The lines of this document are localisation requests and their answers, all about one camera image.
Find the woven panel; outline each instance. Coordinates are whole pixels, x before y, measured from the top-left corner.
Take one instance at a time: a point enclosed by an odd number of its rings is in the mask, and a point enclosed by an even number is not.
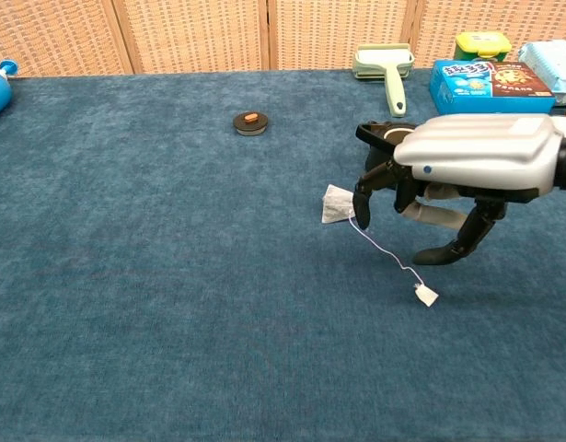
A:
[[[260,60],[256,0],[119,0],[144,73],[249,71]]]
[[[440,58],[452,58],[455,36],[466,30],[498,30],[512,43],[506,60],[517,60],[529,41],[566,40],[566,0],[425,0],[416,66],[429,67]]]
[[[0,60],[18,76],[123,74],[100,0],[0,0]]]
[[[399,42],[407,0],[276,0],[279,69],[352,67],[359,44]]]

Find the robotic hand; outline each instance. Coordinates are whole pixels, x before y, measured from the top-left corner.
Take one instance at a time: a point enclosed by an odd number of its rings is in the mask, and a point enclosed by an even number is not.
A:
[[[395,210],[428,224],[458,229],[456,238],[419,251],[413,262],[456,262],[477,248],[508,203],[527,204],[554,188],[566,190],[566,117],[546,114],[456,114],[420,126],[361,124],[371,146],[352,205],[361,229],[370,222],[374,191],[395,189]],[[470,214],[431,207],[416,197],[474,198]]]

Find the tea bag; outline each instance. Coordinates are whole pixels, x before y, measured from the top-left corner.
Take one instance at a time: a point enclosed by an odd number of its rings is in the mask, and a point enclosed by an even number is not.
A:
[[[352,192],[330,184],[323,195],[321,222],[323,224],[336,223],[352,216],[354,216]]]

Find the blue carpet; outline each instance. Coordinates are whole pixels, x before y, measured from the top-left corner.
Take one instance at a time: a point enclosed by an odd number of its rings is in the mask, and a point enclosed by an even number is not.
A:
[[[436,114],[429,72],[408,122]],[[0,439],[566,440],[566,192],[418,268],[322,225],[388,120],[348,71],[13,81],[0,114]],[[233,118],[262,111],[262,136]],[[455,232],[371,200],[405,262]],[[452,203],[468,210],[471,202]]]

